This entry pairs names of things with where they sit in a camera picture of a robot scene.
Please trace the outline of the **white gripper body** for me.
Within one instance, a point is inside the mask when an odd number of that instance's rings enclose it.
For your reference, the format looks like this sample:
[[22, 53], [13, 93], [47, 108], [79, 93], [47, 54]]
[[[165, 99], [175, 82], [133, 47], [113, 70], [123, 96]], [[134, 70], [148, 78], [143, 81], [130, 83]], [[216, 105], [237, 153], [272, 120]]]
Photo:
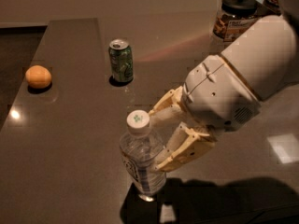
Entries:
[[209, 55], [187, 75], [181, 100], [198, 123], [226, 132], [240, 129], [260, 109], [255, 95], [218, 55]]

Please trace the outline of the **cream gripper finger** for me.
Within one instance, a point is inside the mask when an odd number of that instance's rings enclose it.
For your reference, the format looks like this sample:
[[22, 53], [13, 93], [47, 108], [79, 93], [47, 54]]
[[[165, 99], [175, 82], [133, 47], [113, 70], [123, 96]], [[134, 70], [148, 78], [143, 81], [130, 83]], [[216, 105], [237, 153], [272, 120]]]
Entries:
[[169, 173], [202, 157], [216, 144], [212, 130], [206, 126], [188, 127], [181, 122], [165, 148], [156, 156], [152, 166], [155, 172]]
[[187, 110], [182, 102], [183, 87], [168, 91], [149, 112], [152, 125], [170, 125], [187, 118]]

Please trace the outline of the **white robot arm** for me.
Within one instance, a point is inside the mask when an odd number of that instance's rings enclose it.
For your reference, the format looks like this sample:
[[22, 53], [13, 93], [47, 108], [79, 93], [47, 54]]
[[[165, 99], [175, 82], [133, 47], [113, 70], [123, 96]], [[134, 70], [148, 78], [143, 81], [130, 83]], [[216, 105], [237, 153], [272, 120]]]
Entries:
[[240, 129], [261, 103], [298, 82], [299, 0], [278, 0], [281, 14], [256, 21], [218, 55], [209, 55], [149, 112], [152, 125], [178, 127], [154, 159], [155, 172], [171, 172]]

